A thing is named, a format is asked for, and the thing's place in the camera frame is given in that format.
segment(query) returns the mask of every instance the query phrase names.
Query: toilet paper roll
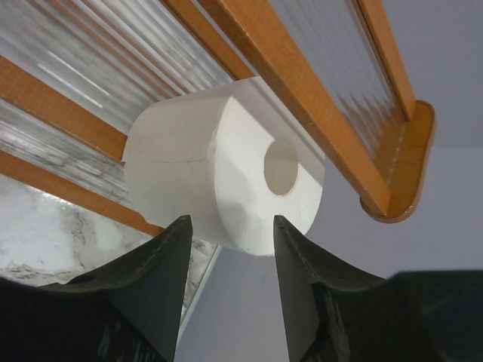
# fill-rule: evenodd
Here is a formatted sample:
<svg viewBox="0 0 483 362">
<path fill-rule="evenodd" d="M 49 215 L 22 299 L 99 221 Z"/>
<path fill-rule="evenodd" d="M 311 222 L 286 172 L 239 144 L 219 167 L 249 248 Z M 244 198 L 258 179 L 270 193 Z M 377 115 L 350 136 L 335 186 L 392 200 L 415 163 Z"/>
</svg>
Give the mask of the toilet paper roll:
<svg viewBox="0 0 483 362">
<path fill-rule="evenodd" d="M 123 161 L 147 222 L 192 217 L 195 238 L 271 255 L 273 217 L 308 231 L 323 154 L 261 78 L 165 100 L 135 121 Z"/>
</svg>

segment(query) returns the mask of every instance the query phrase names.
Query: ribbed translucent panel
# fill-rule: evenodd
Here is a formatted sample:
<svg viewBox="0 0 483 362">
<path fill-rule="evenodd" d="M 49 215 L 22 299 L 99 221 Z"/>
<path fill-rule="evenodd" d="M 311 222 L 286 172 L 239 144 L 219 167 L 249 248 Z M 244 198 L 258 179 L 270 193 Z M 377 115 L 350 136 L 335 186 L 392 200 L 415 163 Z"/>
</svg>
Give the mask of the ribbed translucent panel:
<svg viewBox="0 0 483 362">
<path fill-rule="evenodd" d="M 401 106 L 353 0 L 269 0 L 346 119 L 376 157 Z M 397 143 L 391 152 L 395 152 Z"/>
<path fill-rule="evenodd" d="M 0 100 L 0 149 L 131 207 L 122 165 Z"/>
<path fill-rule="evenodd" d="M 0 54 L 124 133 L 157 100 L 231 81 L 159 0 L 1 0 Z"/>
</svg>

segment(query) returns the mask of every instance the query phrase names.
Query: white marble countertop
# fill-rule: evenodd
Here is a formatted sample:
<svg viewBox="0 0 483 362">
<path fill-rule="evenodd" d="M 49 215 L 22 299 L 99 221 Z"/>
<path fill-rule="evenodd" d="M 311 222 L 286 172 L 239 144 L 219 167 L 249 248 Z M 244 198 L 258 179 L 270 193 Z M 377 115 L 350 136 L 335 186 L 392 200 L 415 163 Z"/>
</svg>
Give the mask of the white marble countertop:
<svg viewBox="0 0 483 362">
<path fill-rule="evenodd" d="M 66 283 L 151 238 L 3 175 L 0 230 L 0 275 L 33 286 Z M 192 243 L 182 325 L 215 250 Z"/>
</svg>

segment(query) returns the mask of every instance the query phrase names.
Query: marble surface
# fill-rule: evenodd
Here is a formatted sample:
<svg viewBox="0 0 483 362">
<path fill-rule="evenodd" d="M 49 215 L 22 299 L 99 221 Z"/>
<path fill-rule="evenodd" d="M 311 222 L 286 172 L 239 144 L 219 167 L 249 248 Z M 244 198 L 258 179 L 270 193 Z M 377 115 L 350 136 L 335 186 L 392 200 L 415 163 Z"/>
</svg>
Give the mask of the marble surface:
<svg viewBox="0 0 483 362">
<path fill-rule="evenodd" d="M 0 275 L 66 283 L 140 246 L 149 235 L 0 175 Z M 182 319 L 215 246 L 193 241 Z"/>
</svg>

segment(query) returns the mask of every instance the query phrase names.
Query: toilet paper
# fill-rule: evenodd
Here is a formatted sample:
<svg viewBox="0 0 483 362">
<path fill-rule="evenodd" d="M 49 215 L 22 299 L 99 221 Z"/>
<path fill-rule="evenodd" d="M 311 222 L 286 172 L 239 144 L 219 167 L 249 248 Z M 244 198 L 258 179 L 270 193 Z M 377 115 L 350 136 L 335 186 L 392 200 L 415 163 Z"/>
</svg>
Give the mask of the toilet paper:
<svg viewBox="0 0 483 362">
<path fill-rule="evenodd" d="M 272 255 L 273 217 L 307 232 L 324 156 L 261 78 L 164 100 L 134 122 L 123 161 L 147 222 L 192 217 L 195 238 Z"/>
</svg>

